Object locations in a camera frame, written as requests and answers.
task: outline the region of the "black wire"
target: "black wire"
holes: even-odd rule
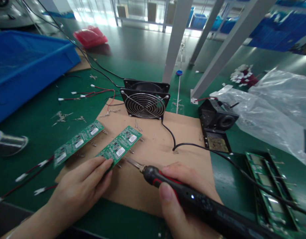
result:
[[[245,171],[242,170],[242,168],[237,165],[236,163],[234,163],[230,158],[228,158],[227,156],[217,152],[217,151],[214,151],[214,150],[211,150],[211,149],[207,149],[203,146],[200,146],[200,145],[197,145],[197,144],[193,144],[193,143],[180,143],[180,144],[177,144],[176,145],[176,142],[175,142],[175,137],[174,137],[174,134],[170,131],[169,128],[167,128],[164,123],[163,123],[163,120],[162,120],[162,125],[171,133],[172,137],[173,137],[173,141],[174,141],[174,147],[172,149],[172,151],[175,151],[175,149],[177,149],[179,146],[182,146],[182,145],[192,145],[192,146],[196,146],[196,147],[199,147],[199,148],[202,148],[202,149],[205,149],[205,150],[208,150],[210,152],[213,152],[219,156],[221,156],[222,158],[224,158],[225,160],[227,160],[228,162],[230,162],[236,169],[238,169],[245,177],[247,180],[249,180],[250,183],[252,183],[254,186],[258,187],[260,190],[264,191],[265,193],[269,194],[270,196],[276,198],[278,201],[290,206],[292,209],[296,210],[296,211],[299,211],[303,214],[306,215],[306,210],[298,207],[294,202],[292,201],[288,201],[272,192],[270,192],[268,189],[266,189],[265,187],[263,187],[262,185],[260,185],[259,183],[257,183],[255,180],[253,180]]]
[[[53,25],[53,24],[51,24],[50,22],[48,22],[47,20],[45,20],[44,18],[42,18],[42,17],[40,17],[39,15],[37,15],[36,13],[34,13],[33,12],[33,10],[27,5],[27,7],[30,9],[30,11],[33,13],[33,14],[35,14],[37,17],[39,17],[40,19],[42,19],[43,21],[45,21],[46,23],[48,23],[48,24],[50,24],[51,26],[53,26],[53,27],[55,27],[55,28],[57,28],[57,29],[59,29],[65,36],[66,36],[66,38],[73,44],[73,45],[75,45],[80,51],[81,51],[81,53],[82,53],[82,55],[85,57],[85,59],[87,60],[87,62],[90,64],[90,67],[92,68],[92,69],[94,69],[95,71],[97,71],[97,72],[99,72],[99,73],[101,73],[103,76],[105,76],[115,87],[117,87],[117,88],[123,88],[124,86],[118,86],[117,84],[115,84],[113,81],[112,81],[112,79],[110,78],[110,77],[108,77],[107,75],[105,75],[103,72],[101,72],[101,71],[99,71],[98,69],[96,69],[96,68],[94,68],[94,66],[91,64],[91,62],[89,61],[89,59],[87,58],[87,56],[85,55],[85,54],[87,54],[86,52],[84,52],[83,50],[81,50],[81,48],[74,42],[74,41],[72,41],[69,37],[68,37],[68,35],[61,29],[61,27],[58,25],[58,23],[55,21],[55,19],[50,15],[50,13],[48,12],[48,10],[41,4],[41,2],[39,1],[39,0],[37,0],[39,3],[40,3],[40,5],[44,8],[44,10],[49,14],[49,16],[51,17],[51,19],[57,24],[57,26],[55,26],[55,25]]]
[[[110,96],[110,97],[107,97],[107,98],[105,98],[104,99],[104,101],[106,102],[108,99],[110,99],[110,98],[113,98],[113,96]],[[107,106],[118,106],[118,105],[124,105],[124,103],[122,103],[122,104],[115,104],[115,105],[108,105],[107,103],[105,103]]]
[[[164,125],[164,123],[163,123],[163,121],[164,121],[164,118],[162,118],[162,120],[161,120],[161,122],[162,122],[162,125],[170,132],[170,134],[172,135],[172,137],[173,137],[173,141],[174,141],[174,148],[173,148],[173,151],[174,151],[174,149],[176,148],[176,140],[175,140],[175,136],[174,136],[174,134],[172,133],[172,131],[170,131],[170,129],[169,128],[167,128],[166,127],[166,125]]]

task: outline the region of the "plastic bag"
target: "plastic bag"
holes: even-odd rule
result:
[[[272,70],[248,91],[306,129],[306,76]]]
[[[237,89],[223,89],[211,95],[230,105],[239,102],[233,110],[239,114],[236,124],[242,131],[292,154],[306,165],[304,129],[301,125],[253,94]]]
[[[88,26],[73,33],[73,36],[84,46],[84,48],[92,48],[97,45],[107,43],[106,36],[98,27]]]

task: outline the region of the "cooling fan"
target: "cooling fan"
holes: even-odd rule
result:
[[[163,117],[170,98],[169,84],[125,79],[124,85],[120,92],[130,116],[144,119]]]

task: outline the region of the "solder wire spool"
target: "solder wire spool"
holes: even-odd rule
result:
[[[21,151],[28,144],[26,136],[13,136],[0,131],[0,156],[12,156]]]

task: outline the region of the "hand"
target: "hand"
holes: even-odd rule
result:
[[[12,234],[13,238],[55,238],[86,214],[111,183],[113,160],[96,157],[68,172],[48,203]]]
[[[171,178],[191,186],[211,199],[221,202],[215,186],[205,181],[194,169],[188,168],[180,162],[164,167],[161,172]],[[159,187],[159,198],[165,221],[174,239],[187,238],[219,238],[220,235],[190,213],[185,213],[177,197],[167,183]]]

